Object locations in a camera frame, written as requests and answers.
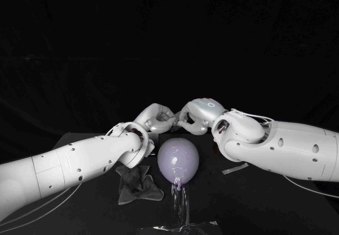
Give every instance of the black tabletop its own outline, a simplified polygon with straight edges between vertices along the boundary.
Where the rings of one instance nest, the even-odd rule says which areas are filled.
[[[54,148],[96,135],[67,133]],[[158,146],[170,138],[186,138],[194,144],[200,157],[196,175],[187,183],[190,223],[216,221],[223,234],[339,233],[339,215],[324,196],[298,188],[281,175],[251,164],[223,175],[225,169],[243,163],[233,163],[217,154],[210,134],[160,134]],[[168,225],[171,184],[160,173],[157,156],[144,158],[138,165],[150,166],[147,174],[164,192],[161,201],[140,199],[118,206],[119,175],[115,167],[119,165],[116,162],[106,174],[85,182],[72,197],[40,220],[4,234],[134,235],[137,228]],[[311,181],[295,182],[317,190]],[[75,187],[44,208],[1,229],[43,215],[73,190]],[[56,195],[27,205],[10,217],[31,210]]]

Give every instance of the gray cloth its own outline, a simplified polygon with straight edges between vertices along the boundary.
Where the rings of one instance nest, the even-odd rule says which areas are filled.
[[[145,175],[148,169],[148,165],[140,165],[131,169],[121,165],[115,168],[121,176],[118,187],[119,205],[129,203],[135,199],[161,201],[164,192],[157,188],[151,176]]]

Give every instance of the balloon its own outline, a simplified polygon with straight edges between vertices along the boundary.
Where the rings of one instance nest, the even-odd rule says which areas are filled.
[[[163,143],[157,165],[165,179],[180,188],[193,178],[199,166],[197,149],[189,140],[171,138]]]

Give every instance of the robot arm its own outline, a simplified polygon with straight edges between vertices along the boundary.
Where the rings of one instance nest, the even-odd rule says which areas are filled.
[[[203,107],[202,101],[199,99],[199,112],[191,109],[196,107],[194,101],[183,110],[206,120],[203,115],[210,109],[206,102],[216,103],[204,100]],[[207,123],[219,151],[230,161],[249,162],[261,169],[295,179],[339,182],[339,133],[291,122],[271,120],[258,123],[251,115],[235,109],[212,116]],[[184,129],[193,127],[183,121],[177,125]]]
[[[167,131],[174,117],[167,107],[152,104],[135,120],[118,123],[105,136],[0,165],[0,221],[28,203],[102,175],[116,161],[128,168],[140,163],[154,148],[147,131]]]

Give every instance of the purple balloon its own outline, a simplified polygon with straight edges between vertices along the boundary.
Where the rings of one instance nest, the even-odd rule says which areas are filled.
[[[171,138],[163,143],[157,165],[163,176],[177,187],[189,182],[199,166],[197,149],[189,140]]]

